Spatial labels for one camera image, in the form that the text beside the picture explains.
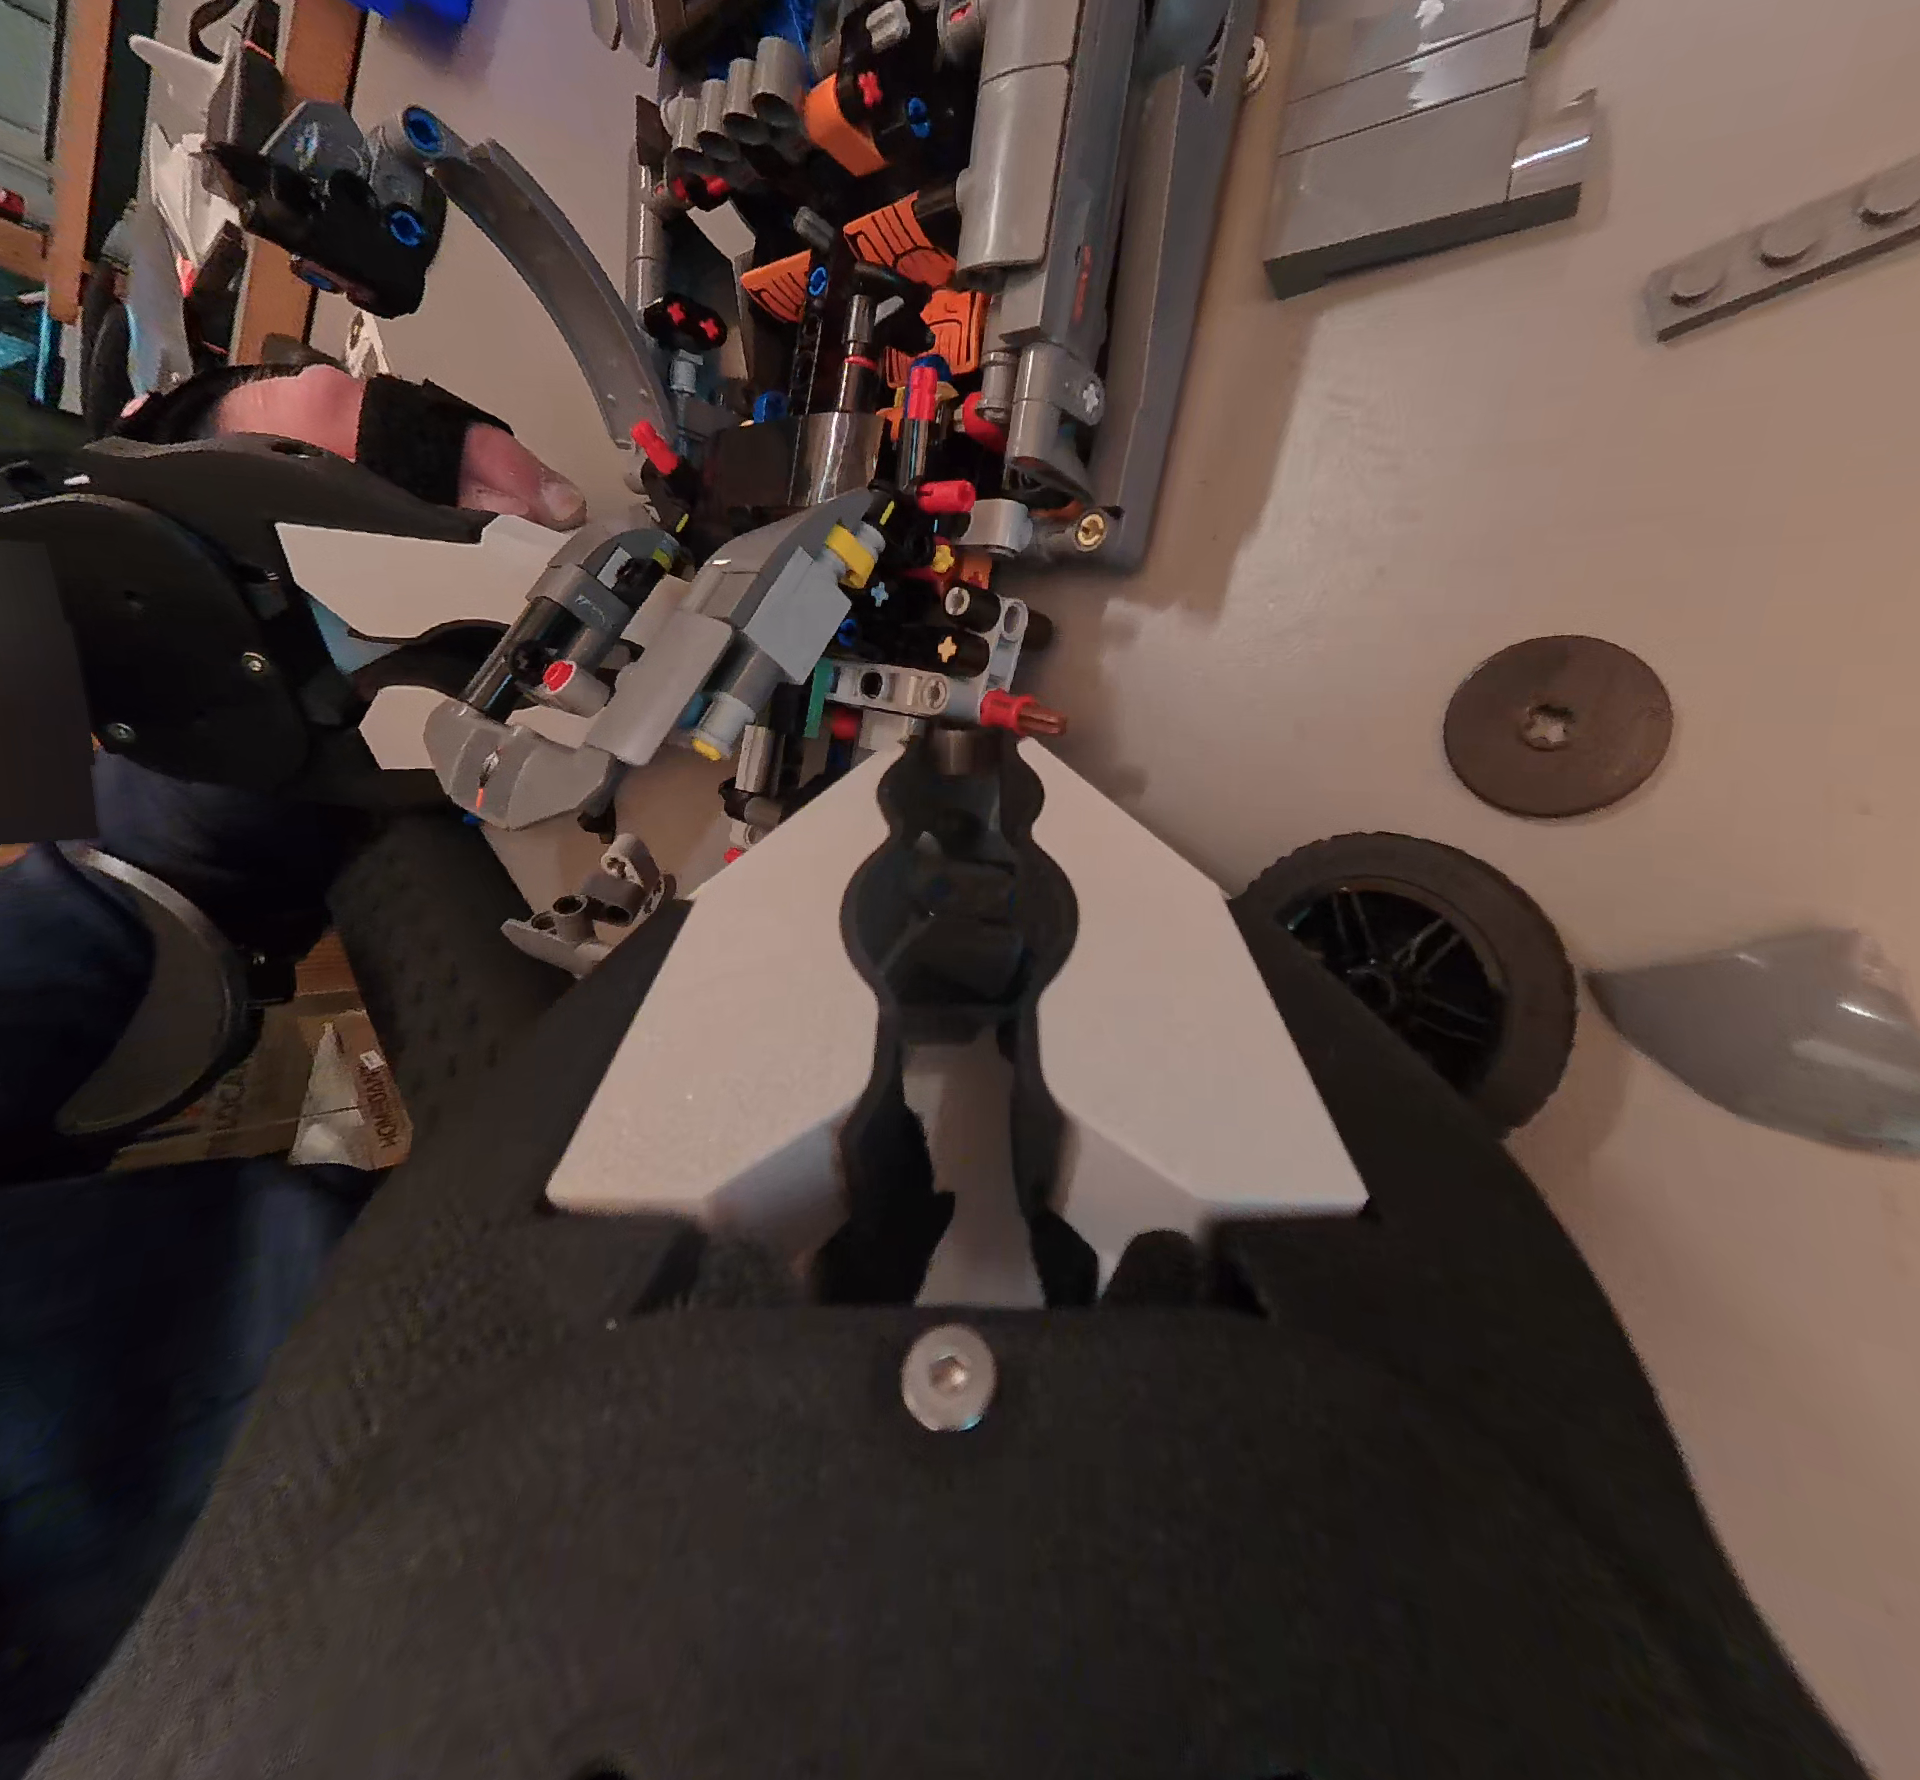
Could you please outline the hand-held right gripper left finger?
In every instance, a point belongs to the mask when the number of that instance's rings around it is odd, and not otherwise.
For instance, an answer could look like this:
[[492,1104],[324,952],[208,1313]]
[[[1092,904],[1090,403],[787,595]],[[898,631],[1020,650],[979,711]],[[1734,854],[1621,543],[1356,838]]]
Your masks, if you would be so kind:
[[876,1056],[842,930],[887,844],[869,757],[696,889],[545,1182],[557,1212],[678,1218],[806,1258],[848,1218],[834,1136]]

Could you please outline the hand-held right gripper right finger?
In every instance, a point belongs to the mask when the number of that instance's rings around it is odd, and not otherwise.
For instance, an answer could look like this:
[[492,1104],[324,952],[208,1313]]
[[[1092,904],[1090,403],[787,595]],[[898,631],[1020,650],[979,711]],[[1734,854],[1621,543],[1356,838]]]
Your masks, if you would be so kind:
[[1064,1117],[1046,1198],[1108,1286],[1138,1235],[1356,1218],[1367,1191],[1222,891],[1040,743],[1033,844],[1076,930],[1038,1001],[1038,1066]]

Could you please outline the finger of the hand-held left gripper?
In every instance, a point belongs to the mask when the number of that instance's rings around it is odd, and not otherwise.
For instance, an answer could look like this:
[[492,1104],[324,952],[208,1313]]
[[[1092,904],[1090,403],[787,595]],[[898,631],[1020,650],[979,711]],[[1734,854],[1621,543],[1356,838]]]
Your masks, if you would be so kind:
[[357,738],[382,769],[430,769],[435,779],[574,779],[573,763],[600,705],[574,682],[573,704],[506,682],[508,708],[435,725],[502,636],[498,626],[447,626],[405,641],[354,640]]
[[567,536],[518,517],[480,523],[473,543],[284,523],[292,582],[352,634],[398,644],[451,626],[508,628]]

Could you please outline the grey lego car model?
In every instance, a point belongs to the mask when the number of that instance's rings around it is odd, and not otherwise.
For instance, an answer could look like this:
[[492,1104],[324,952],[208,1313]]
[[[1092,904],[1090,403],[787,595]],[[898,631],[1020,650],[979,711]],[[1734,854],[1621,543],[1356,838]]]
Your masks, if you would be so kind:
[[534,292],[635,491],[412,720],[464,815],[612,837],[664,750],[730,854],[856,754],[1051,741],[1020,566],[1134,569],[1260,0],[590,0],[651,68],[628,285],[493,142],[287,108],[211,149],[242,230],[365,318],[456,208]]

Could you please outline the black lego wheel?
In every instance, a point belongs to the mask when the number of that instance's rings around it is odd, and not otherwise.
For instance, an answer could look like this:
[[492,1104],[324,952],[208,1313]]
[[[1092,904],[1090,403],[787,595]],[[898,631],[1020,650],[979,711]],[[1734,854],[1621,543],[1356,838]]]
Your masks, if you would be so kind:
[[1228,910],[1248,945],[1303,952],[1498,1136],[1565,1082],[1572,962],[1491,865],[1406,832],[1343,832],[1271,863]]

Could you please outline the dark round lego disc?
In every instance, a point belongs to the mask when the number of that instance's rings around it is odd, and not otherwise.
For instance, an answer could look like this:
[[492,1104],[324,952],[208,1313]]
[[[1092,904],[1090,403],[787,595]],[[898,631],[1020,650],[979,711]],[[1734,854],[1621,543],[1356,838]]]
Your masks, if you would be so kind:
[[1651,666],[1592,636],[1541,636],[1450,694],[1443,753],[1487,808],[1562,821],[1615,808],[1666,760],[1672,701]]

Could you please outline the grey curved lego shell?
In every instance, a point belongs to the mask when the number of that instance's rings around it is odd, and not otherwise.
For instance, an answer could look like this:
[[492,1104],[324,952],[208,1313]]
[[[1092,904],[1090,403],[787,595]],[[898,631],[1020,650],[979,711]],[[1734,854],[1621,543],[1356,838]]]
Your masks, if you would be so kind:
[[1917,1156],[1917,997],[1867,933],[1796,928],[1588,987],[1627,1047],[1722,1112]]

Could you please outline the grey lego panel assembly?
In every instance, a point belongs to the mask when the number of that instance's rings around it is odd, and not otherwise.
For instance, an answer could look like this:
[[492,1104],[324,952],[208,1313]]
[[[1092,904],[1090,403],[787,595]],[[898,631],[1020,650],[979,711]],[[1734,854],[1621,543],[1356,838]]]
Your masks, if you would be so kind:
[[1602,104],[1541,68],[1589,0],[1391,0],[1301,29],[1264,275],[1275,302],[1579,211]]

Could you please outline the long grey lego plate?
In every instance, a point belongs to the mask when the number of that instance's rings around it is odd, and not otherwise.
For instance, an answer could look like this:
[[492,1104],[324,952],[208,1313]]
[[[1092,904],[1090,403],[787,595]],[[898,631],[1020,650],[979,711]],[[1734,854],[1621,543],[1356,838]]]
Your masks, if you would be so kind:
[[1914,244],[1917,160],[1903,160],[1653,270],[1644,324],[1666,345]]

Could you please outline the person's left hand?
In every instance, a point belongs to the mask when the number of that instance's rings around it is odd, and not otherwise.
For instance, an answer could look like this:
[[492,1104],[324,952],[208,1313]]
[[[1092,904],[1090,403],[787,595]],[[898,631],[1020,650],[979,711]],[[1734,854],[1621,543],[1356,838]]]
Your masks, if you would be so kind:
[[430,381],[349,377],[331,364],[208,370],[136,400],[112,435],[141,446],[224,436],[328,451],[415,501],[574,530],[586,501],[493,418]]

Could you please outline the black round stool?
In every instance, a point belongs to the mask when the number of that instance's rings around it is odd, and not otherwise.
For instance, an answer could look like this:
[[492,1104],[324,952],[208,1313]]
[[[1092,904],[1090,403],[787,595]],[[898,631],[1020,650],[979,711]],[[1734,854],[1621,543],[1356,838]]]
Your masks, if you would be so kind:
[[54,1134],[120,1146],[171,1123],[232,1073],[258,1034],[248,965],[233,942],[174,884],[93,844],[57,844],[65,867],[130,900],[152,969],[128,1029],[73,1094]]

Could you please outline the cardboard box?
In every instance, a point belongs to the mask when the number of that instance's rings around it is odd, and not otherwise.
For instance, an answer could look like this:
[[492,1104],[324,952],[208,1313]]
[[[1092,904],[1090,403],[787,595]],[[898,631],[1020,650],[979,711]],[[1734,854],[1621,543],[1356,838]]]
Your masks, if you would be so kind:
[[395,1073],[354,990],[265,1010],[259,1042],[180,1117],[120,1146],[109,1172],[224,1160],[391,1172],[412,1152]]

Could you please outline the person's legs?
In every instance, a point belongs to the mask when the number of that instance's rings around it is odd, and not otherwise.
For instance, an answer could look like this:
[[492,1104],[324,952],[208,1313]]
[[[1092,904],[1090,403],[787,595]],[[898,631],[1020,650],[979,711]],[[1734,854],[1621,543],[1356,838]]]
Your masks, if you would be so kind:
[[5,1779],[152,1597],[378,1182],[224,1160],[2,1191]]

